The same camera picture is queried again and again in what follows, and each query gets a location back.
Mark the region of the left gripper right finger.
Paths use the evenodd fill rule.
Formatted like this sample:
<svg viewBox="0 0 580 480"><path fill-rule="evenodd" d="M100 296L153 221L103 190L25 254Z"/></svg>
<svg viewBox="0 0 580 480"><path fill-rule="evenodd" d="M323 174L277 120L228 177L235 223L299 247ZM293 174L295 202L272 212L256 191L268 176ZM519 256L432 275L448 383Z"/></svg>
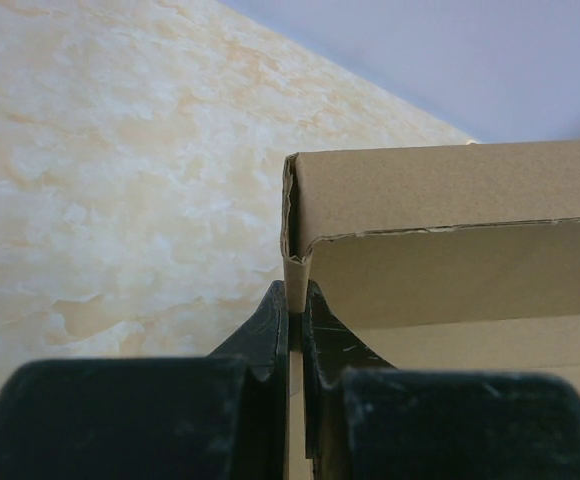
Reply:
<svg viewBox="0 0 580 480"><path fill-rule="evenodd" d="M301 314L305 454L316 479L580 479L580 396L532 373L403 370L331 311Z"/></svg>

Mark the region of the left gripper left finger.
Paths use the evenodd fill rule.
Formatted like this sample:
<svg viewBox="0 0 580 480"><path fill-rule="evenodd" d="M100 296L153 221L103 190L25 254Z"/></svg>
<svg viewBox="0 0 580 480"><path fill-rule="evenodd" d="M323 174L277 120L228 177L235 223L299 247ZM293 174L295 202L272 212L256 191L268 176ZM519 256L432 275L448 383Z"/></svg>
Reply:
<svg viewBox="0 0 580 480"><path fill-rule="evenodd" d="M0 479L284 479L281 282L203 357L52 359L0 390Z"/></svg>

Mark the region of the brown cardboard box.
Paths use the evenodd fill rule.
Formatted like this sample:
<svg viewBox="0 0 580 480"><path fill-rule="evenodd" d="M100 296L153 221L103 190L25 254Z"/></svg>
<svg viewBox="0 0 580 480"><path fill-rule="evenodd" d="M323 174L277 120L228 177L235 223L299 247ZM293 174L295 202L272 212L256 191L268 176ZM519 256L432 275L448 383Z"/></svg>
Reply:
<svg viewBox="0 0 580 480"><path fill-rule="evenodd" d="M555 376L580 396L580 140L297 153L281 252L396 368Z"/></svg>

